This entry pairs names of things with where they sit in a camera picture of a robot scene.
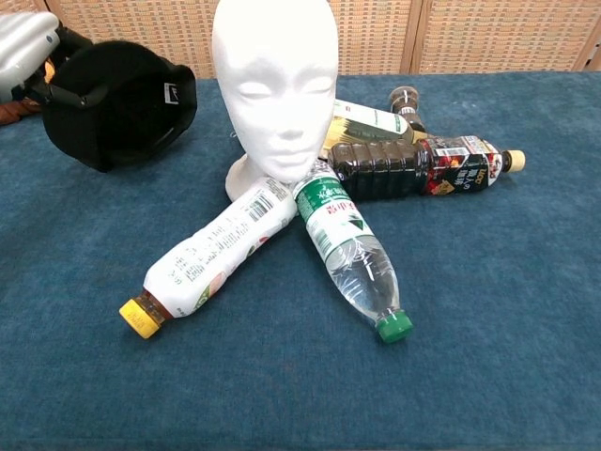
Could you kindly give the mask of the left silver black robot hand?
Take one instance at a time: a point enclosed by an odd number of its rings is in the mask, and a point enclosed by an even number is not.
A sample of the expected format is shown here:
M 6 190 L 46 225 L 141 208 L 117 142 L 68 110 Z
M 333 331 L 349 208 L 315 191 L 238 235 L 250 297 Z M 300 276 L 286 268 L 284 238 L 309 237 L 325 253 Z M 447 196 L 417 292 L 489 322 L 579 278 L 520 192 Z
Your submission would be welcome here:
M 0 104 L 25 98 L 47 103 L 69 98 L 46 80 L 45 64 L 57 69 L 93 41 L 66 27 L 52 12 L 0 14 Z

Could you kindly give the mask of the black cap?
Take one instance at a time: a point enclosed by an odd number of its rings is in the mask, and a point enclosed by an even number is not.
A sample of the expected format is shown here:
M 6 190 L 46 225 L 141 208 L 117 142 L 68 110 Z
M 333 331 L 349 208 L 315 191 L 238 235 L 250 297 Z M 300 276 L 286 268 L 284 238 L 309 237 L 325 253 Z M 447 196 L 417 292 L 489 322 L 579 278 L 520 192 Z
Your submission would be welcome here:
M 44 105 L 48 137 L 58 149 L 100 172 L 151 159 L 190 127 L 197 108 L 189 67 L 124 40 L 76 52 L 59 66 L 52 84 L 86 105 Z

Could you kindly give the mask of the white mannequin head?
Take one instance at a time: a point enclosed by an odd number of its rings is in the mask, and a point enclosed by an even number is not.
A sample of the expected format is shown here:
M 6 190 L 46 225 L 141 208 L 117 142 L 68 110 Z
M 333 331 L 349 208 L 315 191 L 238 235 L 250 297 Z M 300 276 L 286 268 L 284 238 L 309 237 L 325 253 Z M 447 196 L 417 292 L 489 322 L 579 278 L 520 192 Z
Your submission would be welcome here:
M 231 200 L 258 179 L 301 180 L 331 124 L 338 31 L 328 0 L 220 0 L 216 78 L 244 154 L 225 178 Z

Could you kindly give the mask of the white label bottle yellow cap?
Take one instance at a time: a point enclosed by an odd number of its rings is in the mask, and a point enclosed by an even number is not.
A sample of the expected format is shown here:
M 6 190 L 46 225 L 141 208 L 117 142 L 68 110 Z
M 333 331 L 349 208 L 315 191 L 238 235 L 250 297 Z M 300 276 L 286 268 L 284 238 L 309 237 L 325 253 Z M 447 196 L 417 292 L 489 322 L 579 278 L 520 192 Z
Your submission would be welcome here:
M 120 307 L 120 316 L 149 338 L 165 321 L 191 315 L 296 213 L 289 188 L 273 178 L 259 179 L 214 220 L 159 258 L 147 270 L 141 293 Z

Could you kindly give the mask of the clear water bottle green cap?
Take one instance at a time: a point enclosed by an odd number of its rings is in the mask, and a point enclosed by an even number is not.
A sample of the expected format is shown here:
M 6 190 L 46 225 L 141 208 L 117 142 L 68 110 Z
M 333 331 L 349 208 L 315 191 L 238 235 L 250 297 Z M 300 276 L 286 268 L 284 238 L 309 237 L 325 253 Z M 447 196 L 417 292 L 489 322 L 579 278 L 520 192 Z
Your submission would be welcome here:
M 392 262 L 333 169 L 316 160 L 292 194 L 306 230 L 339 292 L 394 343 L 413 330 L 401 307 Z

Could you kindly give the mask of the dark cola bottle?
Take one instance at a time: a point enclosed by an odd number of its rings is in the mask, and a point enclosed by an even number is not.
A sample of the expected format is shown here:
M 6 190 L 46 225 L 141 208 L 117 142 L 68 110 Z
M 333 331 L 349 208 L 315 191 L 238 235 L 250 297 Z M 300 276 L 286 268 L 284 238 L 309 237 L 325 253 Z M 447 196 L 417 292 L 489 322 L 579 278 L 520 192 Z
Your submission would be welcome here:
M 352 199 L 381 200 L 481 192 L 500 174 L 523 170 L 526 155 L 499 151 L 476 135 L 428 135 L 412 144 L 404 139 L 339 143 L 328 164 Z

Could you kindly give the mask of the orange brown monkey plush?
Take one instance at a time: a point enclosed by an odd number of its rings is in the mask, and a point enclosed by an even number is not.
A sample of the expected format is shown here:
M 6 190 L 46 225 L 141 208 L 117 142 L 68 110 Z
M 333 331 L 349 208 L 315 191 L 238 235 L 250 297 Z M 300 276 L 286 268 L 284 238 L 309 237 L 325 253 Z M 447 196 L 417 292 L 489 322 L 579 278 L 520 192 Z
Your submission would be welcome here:
M 55 74 L 54 64 L 50 59 L 44 63 L 44 81 L 50 83 Z M 41 106 L 36 101 L 25 98 L 20 101 L 11 101 L 0 104 L 0 126 L 8 125 L 21 120 L 23 117 L 39 113 Z

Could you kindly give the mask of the yellow tea bottle green label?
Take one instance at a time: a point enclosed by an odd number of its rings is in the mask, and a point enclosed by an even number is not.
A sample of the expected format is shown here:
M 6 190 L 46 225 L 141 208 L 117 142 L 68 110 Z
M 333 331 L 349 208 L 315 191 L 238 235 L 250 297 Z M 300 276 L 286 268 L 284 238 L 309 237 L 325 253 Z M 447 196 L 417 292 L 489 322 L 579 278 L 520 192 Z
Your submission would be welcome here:
M 336 99 L 331 124 L 318 158 L 327 160 L 331 148 L 338 143 L 360 144 L 396 139 L 412 143 L 413 137 L 413 129 L 397 114 Z

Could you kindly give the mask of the small dark pepper grinder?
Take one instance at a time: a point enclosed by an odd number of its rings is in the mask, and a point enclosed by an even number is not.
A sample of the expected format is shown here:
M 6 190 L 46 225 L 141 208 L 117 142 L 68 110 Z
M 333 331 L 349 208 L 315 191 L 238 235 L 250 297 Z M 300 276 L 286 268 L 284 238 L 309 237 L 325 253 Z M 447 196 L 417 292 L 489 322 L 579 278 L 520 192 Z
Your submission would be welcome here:
M 426 132 L 418 114 L 419 92 L 413 86 L 398 86 L 389 95 L 391 112 L 405 119 L 415 132 Z

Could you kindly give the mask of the woven bamboo folding screen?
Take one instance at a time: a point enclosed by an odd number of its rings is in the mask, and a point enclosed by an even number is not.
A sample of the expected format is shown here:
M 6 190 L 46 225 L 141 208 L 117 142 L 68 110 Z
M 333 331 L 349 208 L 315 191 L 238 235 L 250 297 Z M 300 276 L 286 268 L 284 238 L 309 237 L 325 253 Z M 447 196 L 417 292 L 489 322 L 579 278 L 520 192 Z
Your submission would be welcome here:
M 601 71 L 601 0 L 328 0 L 343 75 Z M 218 0 L 0 0 L 213 76 Z

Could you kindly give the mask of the blue table mat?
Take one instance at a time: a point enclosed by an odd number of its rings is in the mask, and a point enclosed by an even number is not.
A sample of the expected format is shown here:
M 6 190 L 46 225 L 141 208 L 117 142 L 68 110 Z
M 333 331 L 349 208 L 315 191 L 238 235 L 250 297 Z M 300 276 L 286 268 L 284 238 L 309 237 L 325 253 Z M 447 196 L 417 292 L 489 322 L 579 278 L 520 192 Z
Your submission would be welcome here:
M 601 451 L 601 72 L 347 76 L 426 128 L 520 148 L 473 195 L 360 210 L 414 329 L 383 343 L 301 219 L 195 314 L 141 338 L 147 268 L 227 205 L 220 90 L 147 164 L 98 173 L 38 117 L 0 127 L 0 451 Z

